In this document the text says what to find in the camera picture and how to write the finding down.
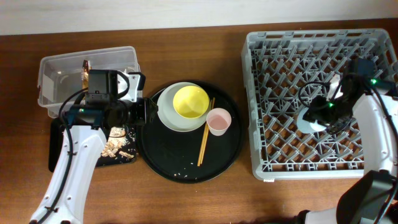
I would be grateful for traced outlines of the blue plastic cup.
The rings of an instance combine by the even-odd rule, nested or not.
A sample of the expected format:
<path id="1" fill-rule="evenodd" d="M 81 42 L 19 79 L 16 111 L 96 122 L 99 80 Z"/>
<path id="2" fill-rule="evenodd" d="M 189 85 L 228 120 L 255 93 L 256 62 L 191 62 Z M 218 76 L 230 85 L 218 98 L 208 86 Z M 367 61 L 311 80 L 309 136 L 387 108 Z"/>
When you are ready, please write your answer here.
<path id="1" fill-rule="evenodd" d="M 296 124 L 298 130 L 304 134 L 316 133 L 326 130 L 326 127 L 319 124 L 317 120 L 307 121 L 303 116 L 308 111 L 308 108 L 303 108 L 297 115 Z"/>

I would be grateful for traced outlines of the food scraps pile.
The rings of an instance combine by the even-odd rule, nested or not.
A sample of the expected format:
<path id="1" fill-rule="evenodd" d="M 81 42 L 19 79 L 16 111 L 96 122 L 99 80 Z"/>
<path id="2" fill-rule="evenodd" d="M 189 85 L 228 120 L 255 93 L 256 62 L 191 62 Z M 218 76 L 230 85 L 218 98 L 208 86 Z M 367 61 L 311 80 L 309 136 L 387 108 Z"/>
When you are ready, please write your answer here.
<path id="1" fill-rule="evenodd" d="M 101 152 L 101 156 L 133 160 L 136 157 L 135 143 L 134 130 L 130 131 L 127 127 L 113 127 L 110 130 L 108 141 Z"/>

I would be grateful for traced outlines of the yellow bowl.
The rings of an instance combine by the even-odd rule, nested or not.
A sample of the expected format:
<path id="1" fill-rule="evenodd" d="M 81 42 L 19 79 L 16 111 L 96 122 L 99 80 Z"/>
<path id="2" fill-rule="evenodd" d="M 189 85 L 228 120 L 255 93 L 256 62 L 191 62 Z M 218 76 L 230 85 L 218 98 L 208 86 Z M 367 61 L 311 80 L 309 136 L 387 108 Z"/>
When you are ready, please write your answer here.
<path id="1" fill-rule="evenodd" d="M 179 89 L 173 98 L 174 110 L 184 118 L 196 119 L 209 108 L 210 98 L 199 86 L 185 86 Z"/>

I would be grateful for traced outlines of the pink plastic cup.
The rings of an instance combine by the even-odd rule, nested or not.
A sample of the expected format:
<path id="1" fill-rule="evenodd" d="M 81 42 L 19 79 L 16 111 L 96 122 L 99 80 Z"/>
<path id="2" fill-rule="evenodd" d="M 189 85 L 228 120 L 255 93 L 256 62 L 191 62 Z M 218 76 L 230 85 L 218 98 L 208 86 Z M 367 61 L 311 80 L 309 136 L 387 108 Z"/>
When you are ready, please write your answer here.
<path id="1" fill-rule="evenodd" d="M 214 136 L 222 136 L 232 122 L 230 113 L 223 108 L 212 109 L 206 116 L 209 131 Z"/>

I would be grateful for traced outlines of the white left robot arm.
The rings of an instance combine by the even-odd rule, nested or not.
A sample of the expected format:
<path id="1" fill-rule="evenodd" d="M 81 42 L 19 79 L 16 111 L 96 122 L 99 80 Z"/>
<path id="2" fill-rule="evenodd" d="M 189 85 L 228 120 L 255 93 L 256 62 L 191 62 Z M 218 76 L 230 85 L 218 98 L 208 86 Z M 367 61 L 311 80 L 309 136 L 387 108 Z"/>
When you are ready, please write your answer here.
<path id="1" fill-rule="evenodd" d="M 154 119 L 157 105 L 137 100 L 75 100 L 58 117 L 65 129 L 62 150 L 47 191 L 31 223 L 83 223 L 93 171 L 111 128 L 145 125 Z"/>

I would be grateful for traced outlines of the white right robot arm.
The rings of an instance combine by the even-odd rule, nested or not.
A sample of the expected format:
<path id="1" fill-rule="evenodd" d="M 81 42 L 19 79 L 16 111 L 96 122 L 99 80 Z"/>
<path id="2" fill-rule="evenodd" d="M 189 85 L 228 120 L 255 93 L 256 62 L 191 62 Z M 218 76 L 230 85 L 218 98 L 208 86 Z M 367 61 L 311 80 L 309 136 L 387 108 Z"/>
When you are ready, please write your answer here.
<path id="1" fill-rule="evenodd" d="M 295 223 L 397 223 L 397 87 L 376 76 L 373 61 L 350 61 L 342 75 L 323 82 L 317 96 L 297 115 L 301 133 L 338 134 L 356 120 L 364 175 L 335 208 L 301 211 Z"/>

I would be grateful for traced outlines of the grey plastic dishwasher rack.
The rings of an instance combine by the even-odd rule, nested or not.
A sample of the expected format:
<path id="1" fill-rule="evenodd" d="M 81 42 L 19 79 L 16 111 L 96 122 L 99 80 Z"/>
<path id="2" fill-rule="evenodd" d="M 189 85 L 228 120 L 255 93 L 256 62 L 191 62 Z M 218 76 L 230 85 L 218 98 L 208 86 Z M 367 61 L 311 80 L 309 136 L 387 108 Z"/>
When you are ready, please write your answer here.
<path id="1" fill-rule="evenodd" d="M 397 81 L 397 57 L 384 29 L 251 32 L 241 52 L 248 98 L 254 176 L 263 181 L 357 178 L 364 155 L 356 120 L 338 134 L 304 134 L 298 113 L 323 82 L 342 75 L 350 61 L 374 62 L 376 76 Z"/>

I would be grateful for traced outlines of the clear plastic waste bin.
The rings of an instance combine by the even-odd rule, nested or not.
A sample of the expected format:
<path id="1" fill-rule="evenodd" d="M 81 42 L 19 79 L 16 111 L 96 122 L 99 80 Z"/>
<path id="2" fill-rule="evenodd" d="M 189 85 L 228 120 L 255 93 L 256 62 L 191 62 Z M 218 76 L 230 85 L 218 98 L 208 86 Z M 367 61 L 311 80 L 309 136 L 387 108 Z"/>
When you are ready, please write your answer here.
<path id="1" fill-rule="evenodd" d="M 62 103 L 83 88 L 81 70 L 88 60 L 93 69 L 139 72 L 134 47 L 113 47 L 44 57 L 40 62 L 38 104 L 56 118 Z"/>

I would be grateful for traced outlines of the black rectangular tray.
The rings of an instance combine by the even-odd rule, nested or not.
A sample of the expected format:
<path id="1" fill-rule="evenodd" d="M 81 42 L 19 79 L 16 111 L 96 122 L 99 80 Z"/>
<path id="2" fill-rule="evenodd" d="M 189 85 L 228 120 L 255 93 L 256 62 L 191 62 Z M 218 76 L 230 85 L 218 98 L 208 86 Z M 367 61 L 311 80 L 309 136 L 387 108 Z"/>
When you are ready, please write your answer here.
<path id="1" fill-rule="evenodd" d="M 134 128 L 127 127 L 128 130 L 132 131 Z M 49 146 L 49 171 L 53 172 L 55 166 L 57 164 L 61 149 L 62 149 L 62 142 L 63 142 L 63 131 L 64 127 L 59 118 L 56 118 L 51 122 L 50 125 L 50 146 Z M 131 162 L 135 162 L 137 159 L 138 151 L 136 149 L 136 157 L 133 160 L 127 159 L 114 159 L 110 157 L 102 157 L 100 156 L 97 160 L 96 167 L 103 167 L 103 166 L 113 166 L 119 164 L 127 164 Z"/>

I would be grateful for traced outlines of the pale green plate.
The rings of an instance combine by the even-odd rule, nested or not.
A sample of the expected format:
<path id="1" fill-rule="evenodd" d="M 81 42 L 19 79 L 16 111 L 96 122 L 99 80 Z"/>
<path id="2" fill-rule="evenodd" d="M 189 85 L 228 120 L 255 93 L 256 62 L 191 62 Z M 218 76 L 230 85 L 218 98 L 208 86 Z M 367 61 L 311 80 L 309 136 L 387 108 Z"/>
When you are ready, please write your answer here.
<path id="1" fill-rule="evenodd" d="M 180 116 L 173 107 L 173 98 L 179 89 L 186 86 L 197 86 L 190 82 L 178 82 L 168 86 L 157 100 L 158 117 L 161 122 L 169 129 L 177 132 L 190 132 L 198 129 L 206 122 L 206 116 L 210 109 L 208 108 L 204 115 L 195 119 L 188 119 Z"/>

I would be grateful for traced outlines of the gold foil wrapper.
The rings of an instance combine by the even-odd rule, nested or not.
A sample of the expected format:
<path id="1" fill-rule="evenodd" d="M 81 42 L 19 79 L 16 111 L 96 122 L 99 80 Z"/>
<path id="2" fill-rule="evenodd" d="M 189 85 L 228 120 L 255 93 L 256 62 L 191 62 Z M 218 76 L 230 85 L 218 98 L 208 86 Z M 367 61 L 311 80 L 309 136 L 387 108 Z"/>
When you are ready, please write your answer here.
<path id="1" fill-rule="evenodd" d="M 82 80 L 82 88 L 88 88 L 88 75 L 91 70 L 91 65 L 89 60 L 84 60 L 82 69 L 81 69 L 81 80 Z"/>

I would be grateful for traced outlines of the round black tray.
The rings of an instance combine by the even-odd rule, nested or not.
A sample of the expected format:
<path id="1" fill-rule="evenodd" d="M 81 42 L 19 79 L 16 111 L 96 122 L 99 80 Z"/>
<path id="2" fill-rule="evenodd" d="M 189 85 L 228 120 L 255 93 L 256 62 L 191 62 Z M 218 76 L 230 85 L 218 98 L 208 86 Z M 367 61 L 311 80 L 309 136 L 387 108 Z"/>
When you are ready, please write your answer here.
<path id="1" fill-rule="evenodd" d="M 227 110 L 231 125 L 222 136 L 208 135 L 203 163 L 197 166 L 204 125 L 189 132 L 166 127 L 158 116 L 136 129 L 136 146 L 146 164 L 162 177 L 184 184 L 211 180 L 226 171 L 243 148 L 244 130 L 241 112 L 227 92 L 218 86 L 194 81 L 215 98 L 215 106 Z"/>

